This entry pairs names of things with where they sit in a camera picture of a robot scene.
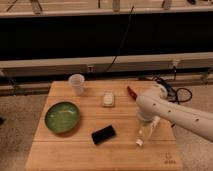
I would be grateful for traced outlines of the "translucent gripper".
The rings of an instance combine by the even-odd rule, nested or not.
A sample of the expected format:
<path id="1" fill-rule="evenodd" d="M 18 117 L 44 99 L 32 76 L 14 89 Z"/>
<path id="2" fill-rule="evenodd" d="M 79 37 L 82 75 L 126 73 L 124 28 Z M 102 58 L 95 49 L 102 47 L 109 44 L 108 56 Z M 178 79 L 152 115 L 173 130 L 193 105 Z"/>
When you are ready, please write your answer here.
<path id="1" fill-rule="evenodd" d="M 142 140 L 149 140 L 157 128 L 160 121 L 158 116 L 155 116 L 151 122 L 140 121 L 138 135 Z"/>

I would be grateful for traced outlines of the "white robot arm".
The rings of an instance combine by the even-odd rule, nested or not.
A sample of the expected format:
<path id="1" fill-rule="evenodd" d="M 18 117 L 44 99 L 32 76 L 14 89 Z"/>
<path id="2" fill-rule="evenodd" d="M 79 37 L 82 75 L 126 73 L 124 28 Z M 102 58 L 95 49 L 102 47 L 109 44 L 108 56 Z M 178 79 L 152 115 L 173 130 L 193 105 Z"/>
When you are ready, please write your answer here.
<path id="1" fill-rule="evenodd" d="M 136 98 L 140 119 L 152 121 L 155 116 L 166 119 L 213 142 L 213 113 L 181 106 L 166 100 L 168 91 L 154 84 Z"/>

